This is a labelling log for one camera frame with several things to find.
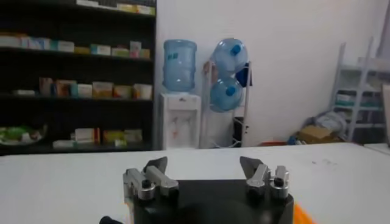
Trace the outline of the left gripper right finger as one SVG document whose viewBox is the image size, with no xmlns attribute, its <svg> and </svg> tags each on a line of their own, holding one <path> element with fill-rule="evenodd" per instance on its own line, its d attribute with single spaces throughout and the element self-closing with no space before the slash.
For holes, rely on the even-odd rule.
<svg viewBox="0 0 390 224">
<path fill-rule="evenodd" d="M 270 193 L 277 200 L 284 200 L 289 195 L 289 171 L 285 166 L 277 166 L 274 174 L 260 159 L 241 156 L 241 168 L 246 177 L 248 192 L 264 196 Z"/>
</svg>

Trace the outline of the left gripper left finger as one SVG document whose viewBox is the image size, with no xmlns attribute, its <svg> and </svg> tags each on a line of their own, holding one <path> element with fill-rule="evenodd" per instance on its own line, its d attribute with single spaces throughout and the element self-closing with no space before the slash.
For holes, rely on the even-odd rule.
<svg viewBox="0 0 390 224">
<path fill-rule="evenodd" d="M 168 165 L 166 156 L 152 159 L 142 170 L 127 169 L 122 178 L 124 198 L 141 201 L 153 200 L 157 195 L 164 198 L 177 198 L 179 195 L 179 182 L 165 175 Z"/>
</svg>

